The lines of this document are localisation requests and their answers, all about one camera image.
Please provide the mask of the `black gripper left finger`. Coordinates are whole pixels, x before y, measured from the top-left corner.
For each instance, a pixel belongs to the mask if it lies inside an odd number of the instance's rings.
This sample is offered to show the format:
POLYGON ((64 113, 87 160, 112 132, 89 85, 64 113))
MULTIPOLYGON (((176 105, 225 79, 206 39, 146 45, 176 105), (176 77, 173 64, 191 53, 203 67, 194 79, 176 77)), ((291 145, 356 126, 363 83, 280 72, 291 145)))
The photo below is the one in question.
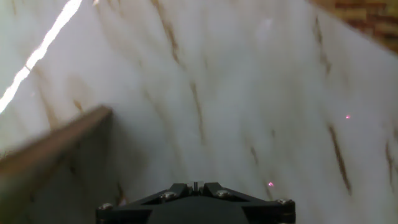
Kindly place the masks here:
POLYGON ((105 203, 96 209, 96 224, 147 223, 158 207, 177 199, 195 195, 196 183, 172 184, 169 189, 157 192, 138 201, 114 206, 105 203))

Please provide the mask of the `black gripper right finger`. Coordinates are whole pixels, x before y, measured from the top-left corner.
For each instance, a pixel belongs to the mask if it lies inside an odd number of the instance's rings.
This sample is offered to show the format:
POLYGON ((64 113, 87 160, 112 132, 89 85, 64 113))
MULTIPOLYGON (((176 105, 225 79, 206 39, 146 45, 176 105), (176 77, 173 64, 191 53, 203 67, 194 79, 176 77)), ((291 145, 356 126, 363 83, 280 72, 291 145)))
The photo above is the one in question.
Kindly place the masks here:
POLYGON ((198 188, 208 202, 206 208, 215 223, 295 223, 295 202, 292 199, 262 200, 226 187, 217 182, 198 188))

